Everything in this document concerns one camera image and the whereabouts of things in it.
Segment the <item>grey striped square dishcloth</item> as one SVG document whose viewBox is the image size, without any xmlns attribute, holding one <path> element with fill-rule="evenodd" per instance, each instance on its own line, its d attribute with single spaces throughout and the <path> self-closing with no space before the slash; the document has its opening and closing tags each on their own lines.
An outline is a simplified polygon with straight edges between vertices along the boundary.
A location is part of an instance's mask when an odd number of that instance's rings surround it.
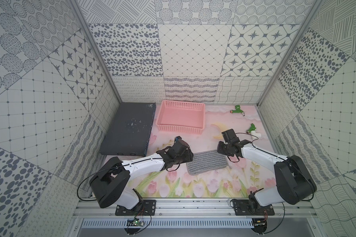
<svg viewBox="0 0 356 237">
<path fill-rule="evenodd" d="M 193 161 L 187 163 L 187 171 L 196 176 L 208 171 L 223 169 L 228 166 L 227 157 L 216 150 L 195 153 Z"/>
</svg>

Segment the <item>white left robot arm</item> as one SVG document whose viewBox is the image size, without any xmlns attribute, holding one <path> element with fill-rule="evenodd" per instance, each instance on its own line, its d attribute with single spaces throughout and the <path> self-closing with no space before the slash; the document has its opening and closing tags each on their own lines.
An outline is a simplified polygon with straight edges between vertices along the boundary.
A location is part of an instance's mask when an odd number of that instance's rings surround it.
<svg viewBox="0 0 356 237">
<path fill-rule="evenodd" d="M 148 157 L 128 161 L 112 157 L 92 176 L 89 185 L 100 208 L 116 204 L 131 210 L 142 204 L 142 197 L 135 189 L 127 187 L 129 181 L 192 161 L 193 152 L 190 146 L 178 136 L 172 146 Z"/>
</svg>

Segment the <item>white plastic pipe elbow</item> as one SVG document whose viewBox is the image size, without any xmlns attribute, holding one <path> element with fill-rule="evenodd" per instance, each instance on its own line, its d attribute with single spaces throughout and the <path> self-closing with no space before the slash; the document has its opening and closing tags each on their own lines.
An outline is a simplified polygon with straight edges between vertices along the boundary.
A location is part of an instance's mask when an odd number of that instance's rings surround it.
<svg viewBox="0 0 356 237">
<path fill-rule="evenodd" d="M 256 132 L 255 130 L 251 131 L 251 135 L 257 139 L 260 139 L 262 137 L 262 135 L 260 133 Z"/>
</svg>

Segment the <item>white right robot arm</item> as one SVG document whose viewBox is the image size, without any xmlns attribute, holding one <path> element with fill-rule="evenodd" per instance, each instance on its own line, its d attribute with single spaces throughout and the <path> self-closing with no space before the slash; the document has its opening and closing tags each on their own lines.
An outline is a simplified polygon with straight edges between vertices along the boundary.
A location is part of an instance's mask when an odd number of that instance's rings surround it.
<svg viewBox="0 0 356 237">
<path fill-rule="evenodd" d="M 259 209 L 282 202 L 294 205 L 307 197 L 314 197 L 316 183 L 299 156 L 287 157 L 261 149 L 253 141 L 240 140 L 233 129 L 222 132 L 222 136 L 224 141 L 218 143 L 218 153 L 229 158 L 251 160 L 275 175 L 275 186 L 253 191 L 248 196 L 251 208 Z"/>
</svg>

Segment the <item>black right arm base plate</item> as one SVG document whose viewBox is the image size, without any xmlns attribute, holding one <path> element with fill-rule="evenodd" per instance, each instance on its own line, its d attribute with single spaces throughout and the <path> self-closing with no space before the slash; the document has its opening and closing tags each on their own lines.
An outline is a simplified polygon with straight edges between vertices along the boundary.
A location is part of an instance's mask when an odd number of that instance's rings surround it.
<svg viewBox="0 0 356 237">
<path fill-rule="evenodd" d="M 236 216 L 274 216 L 275 211 L 272 205 L 260 206 L 246 199 L 232 199 L 230 206 Z"/>
</svg>

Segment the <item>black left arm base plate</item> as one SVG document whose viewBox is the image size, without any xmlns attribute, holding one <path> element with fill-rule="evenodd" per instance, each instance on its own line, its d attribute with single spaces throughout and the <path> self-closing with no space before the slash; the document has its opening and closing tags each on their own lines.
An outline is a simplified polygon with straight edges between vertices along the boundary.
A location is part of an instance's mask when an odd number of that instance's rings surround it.
<svg viewBox="0 0 356 237">
<path fill-rule="evenodd" d="M 132 209 L 126 209 L 123 206 L 117 206 L 116 216 L 154 216 L 157 201 L 155 199 L 143 199 Z"/>
</svg>

